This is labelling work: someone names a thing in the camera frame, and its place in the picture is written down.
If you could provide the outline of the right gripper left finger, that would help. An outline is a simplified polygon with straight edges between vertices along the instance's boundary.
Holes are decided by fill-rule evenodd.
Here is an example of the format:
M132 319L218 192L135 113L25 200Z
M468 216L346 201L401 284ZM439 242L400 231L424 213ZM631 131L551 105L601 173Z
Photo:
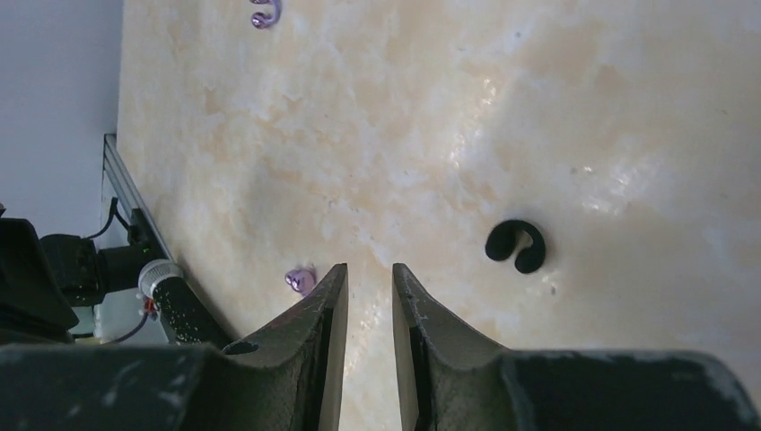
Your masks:
M9 345L4 430L335 430L348 268L224 349L196 345Z

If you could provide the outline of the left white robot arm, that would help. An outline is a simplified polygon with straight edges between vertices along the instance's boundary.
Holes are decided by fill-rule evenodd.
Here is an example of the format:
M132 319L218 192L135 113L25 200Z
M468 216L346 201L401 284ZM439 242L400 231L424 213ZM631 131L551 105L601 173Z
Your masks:
M164 256L139 209L127 223L127 245L106 249L90 237L39 237L29 220L2 217L1 343L73 343L75 308L135 288L143 267Z

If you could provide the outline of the black earbud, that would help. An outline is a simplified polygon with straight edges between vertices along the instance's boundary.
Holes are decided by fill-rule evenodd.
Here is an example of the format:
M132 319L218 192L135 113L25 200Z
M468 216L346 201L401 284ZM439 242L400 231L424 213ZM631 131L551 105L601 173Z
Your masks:
M497 224L488 234L485 255L493 261L506 261L516 252L514 267L521 274L538 271L547 258L542 232L532 223L509 219Z

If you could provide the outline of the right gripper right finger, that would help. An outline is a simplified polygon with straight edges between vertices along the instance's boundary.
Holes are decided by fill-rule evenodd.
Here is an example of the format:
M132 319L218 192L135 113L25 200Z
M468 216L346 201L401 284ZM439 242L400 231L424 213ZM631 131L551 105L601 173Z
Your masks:
M515 350L392 268L405 430L757 430L735 374L684 350Z

